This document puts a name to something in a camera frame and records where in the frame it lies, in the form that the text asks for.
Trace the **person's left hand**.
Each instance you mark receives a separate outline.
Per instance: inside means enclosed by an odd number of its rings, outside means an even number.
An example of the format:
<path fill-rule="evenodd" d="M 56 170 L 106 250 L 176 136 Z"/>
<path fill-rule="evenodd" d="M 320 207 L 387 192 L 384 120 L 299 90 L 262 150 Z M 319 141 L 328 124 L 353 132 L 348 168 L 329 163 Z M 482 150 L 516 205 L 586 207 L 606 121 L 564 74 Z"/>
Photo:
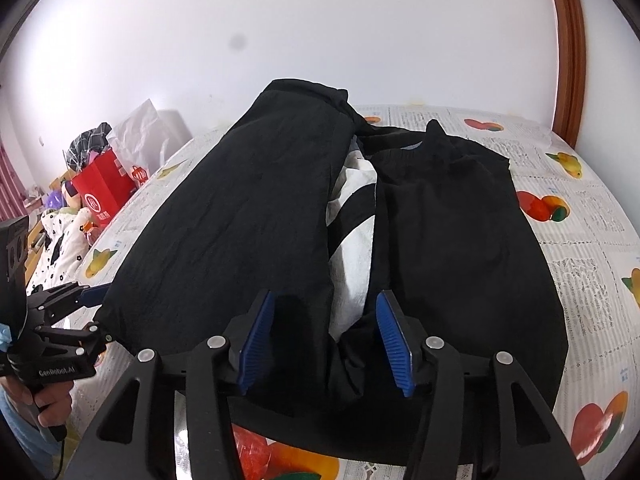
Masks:
<path fill-rule="evenodd" d="M 66 424 L 72 411 L 70 392 L 74 388 L 73 382 L 49 384 L 36 394 L 32 394 L 29 388 L 13 376 L 2 377 L 1 385 L 12 408 L 29 425 L 55 427 Z"/>

